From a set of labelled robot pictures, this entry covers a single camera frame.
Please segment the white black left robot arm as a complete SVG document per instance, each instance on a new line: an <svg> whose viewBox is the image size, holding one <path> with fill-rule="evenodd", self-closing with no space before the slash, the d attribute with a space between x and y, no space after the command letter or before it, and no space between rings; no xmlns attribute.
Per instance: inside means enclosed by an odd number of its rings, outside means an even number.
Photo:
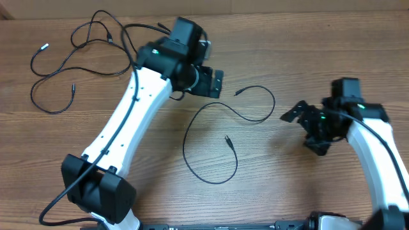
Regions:
<svg viewBox="0 0 409 230"><path fill-rule="evenodd" d="M61 164L68 200L90 213L96 229L140 229L136 190L126 176L145 131L174 91L218 98L224 73L203 66L211 43L195 22L179 17L169 36L140 47L130 82L108 123L81 156Z"/></svg>

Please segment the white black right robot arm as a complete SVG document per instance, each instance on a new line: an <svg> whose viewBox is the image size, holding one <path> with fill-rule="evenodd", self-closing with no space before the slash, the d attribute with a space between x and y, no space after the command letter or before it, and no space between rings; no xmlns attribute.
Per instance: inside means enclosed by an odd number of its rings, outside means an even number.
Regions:
<svg viewBox="0 0 409 230"><path fill-rule="evenodd" d="M297 229L408 229L408 171L394 142L389 117L380 103L367 103L356 78L331 83L331 96L319 109L299 101L281 116L307 132L304 146L324 156L343 139L358 156L369 187L373 213L366 222L314 211Z"/></svg>

